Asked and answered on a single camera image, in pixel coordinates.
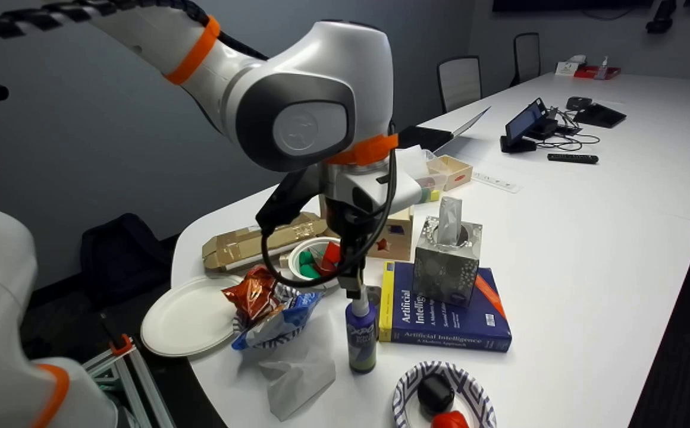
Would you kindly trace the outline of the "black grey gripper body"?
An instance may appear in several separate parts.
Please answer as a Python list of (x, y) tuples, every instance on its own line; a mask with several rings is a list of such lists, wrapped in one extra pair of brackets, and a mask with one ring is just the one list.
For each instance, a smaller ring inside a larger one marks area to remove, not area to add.
[(324, 211), (346, 242), (346, 261), (364, 260), (390, 213), (409, 206), (409, 173), (387, 161), (376, 167), (326, 167)]

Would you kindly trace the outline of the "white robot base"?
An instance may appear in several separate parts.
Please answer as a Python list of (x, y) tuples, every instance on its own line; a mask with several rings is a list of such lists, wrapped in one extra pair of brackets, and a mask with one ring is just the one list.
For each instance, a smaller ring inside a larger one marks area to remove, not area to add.
[(32, 231), (0, 211), (0, 428), (117, 428), (122, 411), (79, 362), (23, 355), (20, 326), (36, 274)]

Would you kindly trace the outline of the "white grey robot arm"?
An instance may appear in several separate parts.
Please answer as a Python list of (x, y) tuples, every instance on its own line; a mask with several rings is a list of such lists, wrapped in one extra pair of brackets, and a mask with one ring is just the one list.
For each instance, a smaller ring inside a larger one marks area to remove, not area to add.
[(257, 213), (262, 232), (290, 224), (322, 195), (328, 229), (364, 254), (392, 199), (364, 198), (348, 173), (392, 168), (392, 50), (383, 31), (324, 20), (274, 58), (223, 33), (195, 0), (47, 0), (0, 12), (0, 41), (92, 24), (184, 88), (209, 123), (285, 181)]

